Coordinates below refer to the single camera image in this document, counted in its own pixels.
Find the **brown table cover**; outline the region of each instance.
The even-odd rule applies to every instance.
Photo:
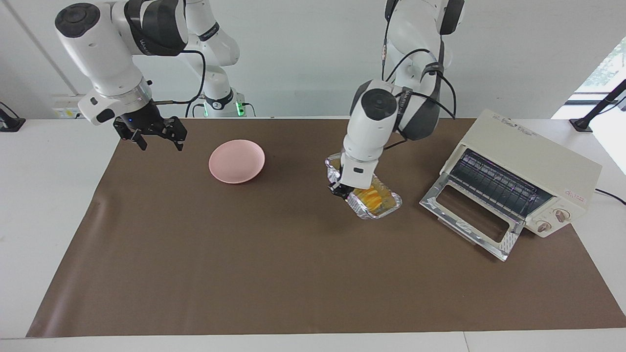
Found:
[[[345,120],[186,120],[182,153],[122,142],[28,336],[626,327],[571,226],[524,233],[500,262],[419,206],[472,122],[443,120],[382,156],[404,205],[377,221],[327,189]],[[222,184],[208,157],[239,138],[266,166]]]

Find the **white table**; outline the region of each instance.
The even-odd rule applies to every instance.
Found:
[[[567,121],[522,125],[603,165],[598,187],[626,197],[626,175],[591,134]],[[624,351],[626,329],[484,333],[142,336],[21,339],[115,150],[110,127],[31,120],[0,134],[0,351]],[[626,207],[597,194],[574,223],[626,311]]]

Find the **foil container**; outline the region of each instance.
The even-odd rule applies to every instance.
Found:
[[[328,181],[331,183],[338,182],[341,178],[341,173],[335,166],[341,163],[341,153],[333,154],[330,157],[326,158],[325,164],[327,168],[327,176]],[[372,184],[374,185],[374,189],[376,189],[383,198],[382,206],[377,209],[377,211],[372,212],[367,208],[367,206],[361,201],[361,199],[351,192],[346,199],[346,203],[350,206],[350,208],[356,213],[358,217],[364,220],[371,219],[382,219],[383,217],[393,213],[398,210],[402,206],[402,198],[398,194],[392,192],[384,183],[382,183],[376,175],[372,180]]]

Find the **wire rack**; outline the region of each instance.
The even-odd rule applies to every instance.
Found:
[[[553,197],[469,149],[450,176],[456,184],[512,218],[526,218]]]

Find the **pink plate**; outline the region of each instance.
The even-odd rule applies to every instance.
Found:
[[[226,184],[242,184],[254,179],[265,165],[265,153],[249,140],[232,140],[217,147],[208,160],[208,169]]]

